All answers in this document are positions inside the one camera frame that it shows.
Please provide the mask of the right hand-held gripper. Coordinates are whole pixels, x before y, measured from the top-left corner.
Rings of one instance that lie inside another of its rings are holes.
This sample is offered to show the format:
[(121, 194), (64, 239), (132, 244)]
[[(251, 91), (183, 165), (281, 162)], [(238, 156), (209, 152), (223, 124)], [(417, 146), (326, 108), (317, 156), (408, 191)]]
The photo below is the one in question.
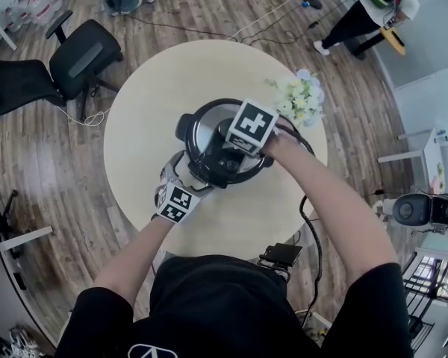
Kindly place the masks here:
[(228, 128), (225, 141), (247, 155), (256, 155), (278, 119), (274, 109), (246, 98)]

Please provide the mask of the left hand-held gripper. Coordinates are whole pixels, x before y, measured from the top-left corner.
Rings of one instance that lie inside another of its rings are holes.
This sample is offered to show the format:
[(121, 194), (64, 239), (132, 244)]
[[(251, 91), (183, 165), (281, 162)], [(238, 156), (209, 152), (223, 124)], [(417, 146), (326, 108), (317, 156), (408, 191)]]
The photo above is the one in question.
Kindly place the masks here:
[(161, 169), (160, 184), (157, 188), (157, 215), (178, 224), (194, 210), (203, 198), (214, 191), (214, 187), (205, 185), (200, 189), (184, 186), (176, 167), (184, 156), (184, 150), (175, 153)]

